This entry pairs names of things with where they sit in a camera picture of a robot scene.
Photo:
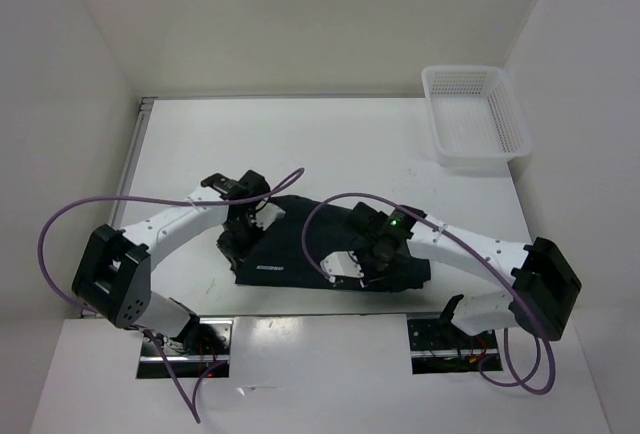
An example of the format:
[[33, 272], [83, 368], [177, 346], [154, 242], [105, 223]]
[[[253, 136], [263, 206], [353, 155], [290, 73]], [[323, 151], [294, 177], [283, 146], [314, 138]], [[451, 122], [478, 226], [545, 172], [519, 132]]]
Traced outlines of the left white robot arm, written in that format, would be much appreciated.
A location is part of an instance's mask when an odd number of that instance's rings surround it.
[[181, 246], [228, 220], [246, 220], [271, 190], [249, 170], [238, 181], [219, 173], [203, 180], [186, 199], [137, 224], [116, 230], [105, 224], [90, 235], [72, 291], [117, 328], [149, 330], [175, 352], [214, 343], [215, 332], [184, 304], [152, 290], [151, 274]]

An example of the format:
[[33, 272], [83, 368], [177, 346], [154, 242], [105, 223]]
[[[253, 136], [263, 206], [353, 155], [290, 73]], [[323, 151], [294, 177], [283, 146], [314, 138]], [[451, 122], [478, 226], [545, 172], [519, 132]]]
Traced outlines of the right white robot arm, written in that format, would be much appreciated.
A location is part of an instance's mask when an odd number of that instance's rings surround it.
[[400, 206], [385, 214], [363, 202], [347, 225], [370, 242], [365, 261], [376, 270], [404, 255], [452, 266], [499, 287], [448, 301], [438, 332], [450, 347], [487, 330], [511, 327], [558, 341], [582, 289], [559, 247], [546, 238], [509, 242], [451, 226], [420, 210]]

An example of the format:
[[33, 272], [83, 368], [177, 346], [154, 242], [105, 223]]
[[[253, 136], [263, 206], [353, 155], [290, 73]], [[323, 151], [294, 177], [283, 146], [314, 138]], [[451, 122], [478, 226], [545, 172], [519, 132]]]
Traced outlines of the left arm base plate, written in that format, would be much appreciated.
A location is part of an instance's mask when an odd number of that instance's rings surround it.
[[[196, 380], [202, 374], [207, 379], [228, 378], [233, 327], [232, 318], [203, 318], [203, 336], [193, 341], [189, 347], [159, 333], [153, 333], [153, 337], [178, 379]], [[136, 378], [148, 380], [169, 377], [159, 349], [144, 336]]]

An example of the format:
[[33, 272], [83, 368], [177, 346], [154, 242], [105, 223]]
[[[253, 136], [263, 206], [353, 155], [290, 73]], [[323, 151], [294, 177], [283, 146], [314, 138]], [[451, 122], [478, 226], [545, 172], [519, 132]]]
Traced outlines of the dark navy shorts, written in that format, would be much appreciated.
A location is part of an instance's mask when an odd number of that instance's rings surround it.
[[303, 225], [319, 203], [295, 195], [276, 197], [270, 203], [286, 215], [265, 230], [257, 247], [257, 269], [231, 268], [239, 285], [398, 293], [421, 289], [431, 279], [430, 262], [424, 259], [424, 274], [364, 273], [362, 281], [346, 279], [332, 284], [321, 270], [321, 261], [333, 252], [355, 252], [364, 246], [363, 239], [347, 227], [353, 208], [321, 208], [305, 235], [309, 252], [305, 255], [301, 243]]

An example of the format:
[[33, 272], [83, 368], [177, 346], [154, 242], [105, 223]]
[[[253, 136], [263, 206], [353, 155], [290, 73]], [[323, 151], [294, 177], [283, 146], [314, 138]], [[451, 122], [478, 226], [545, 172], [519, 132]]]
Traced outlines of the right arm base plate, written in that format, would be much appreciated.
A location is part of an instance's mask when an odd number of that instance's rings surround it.
[[434, 314], [408, 315], [406, 325], [414, 375], [503, 370], [493, 331], [469, 336]]

